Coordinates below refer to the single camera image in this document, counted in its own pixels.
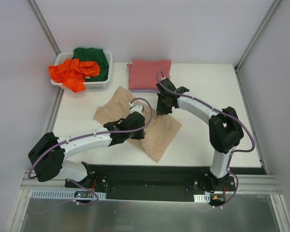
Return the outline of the beige t shirt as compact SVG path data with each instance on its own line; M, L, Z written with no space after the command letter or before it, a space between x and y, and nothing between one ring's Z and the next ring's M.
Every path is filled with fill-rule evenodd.
M107 104L97 108L93 119L103 125L126 118L130 113L129 103L134 98L126 89L119 87ZM153 110L153 118L150 119L150 109L145 102L135 100L133 103L144 107L145 122L150 121L150 124L144 128L144 139L129 139L128 142L148 154L156 162L159 162L182 124L170 115L156 115L155 110Z

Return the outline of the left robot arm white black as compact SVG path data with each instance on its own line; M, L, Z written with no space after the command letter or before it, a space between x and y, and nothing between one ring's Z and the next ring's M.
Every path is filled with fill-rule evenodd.
M95 148L110 147L128 139L141 140L145 137L145 117L138 112L126 118L108 122L103 126L76 136L57 137L53 132L44 134L28 154L32 164L28 178L46 182L60 177L70 181L68 188L94 185L94 172L89 164L70 161L68 158Z

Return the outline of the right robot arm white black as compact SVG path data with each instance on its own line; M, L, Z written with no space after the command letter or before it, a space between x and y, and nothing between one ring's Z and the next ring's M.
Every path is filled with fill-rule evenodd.
M159 90L158 115L171 114L173 108L182 109L208 125L214 156L207 176L198 182L198 186L210 193L220 190L229 177L232 152L244 136L242 127L236 121L238 117L235 109L227 107L214 110L211 105L193 96L189 89L176 88L167 78L159 81L156 86Z

